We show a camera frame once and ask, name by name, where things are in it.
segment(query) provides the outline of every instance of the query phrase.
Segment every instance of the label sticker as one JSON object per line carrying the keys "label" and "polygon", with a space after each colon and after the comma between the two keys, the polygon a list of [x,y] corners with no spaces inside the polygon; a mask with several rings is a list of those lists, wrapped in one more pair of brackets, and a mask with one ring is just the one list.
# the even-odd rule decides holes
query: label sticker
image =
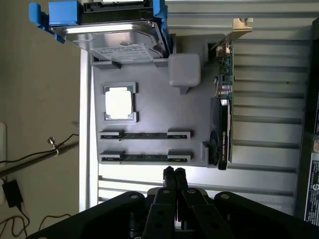
{"label": "label sticker", "polygon": [[94,48],[93,51],[110,61],[118,63],[151,62],[153,60],[147,49],[142,45]]}
{"label": "label sticker", "polygon": [[319,161],[312,160],[309,174],[305,221],[319,226]]}

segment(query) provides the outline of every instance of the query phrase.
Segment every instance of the metal enclosure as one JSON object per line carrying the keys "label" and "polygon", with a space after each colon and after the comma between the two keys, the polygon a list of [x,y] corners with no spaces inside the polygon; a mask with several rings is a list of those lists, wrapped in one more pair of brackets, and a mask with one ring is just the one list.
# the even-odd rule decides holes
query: metal enclosure
{"label": "metal enclosure", "polygon": [[[226,171],[185,167],[190,187],[210,197],[231,191],[293,214],[304,116],[309,39],[319,3],[301,0],[166,1],[170,33],[227,34],[253,17],[234,42],[233,163]],[[80,211],[134,190],[162,185],[166,166],[98,164],[90,56],[81,52]]]}

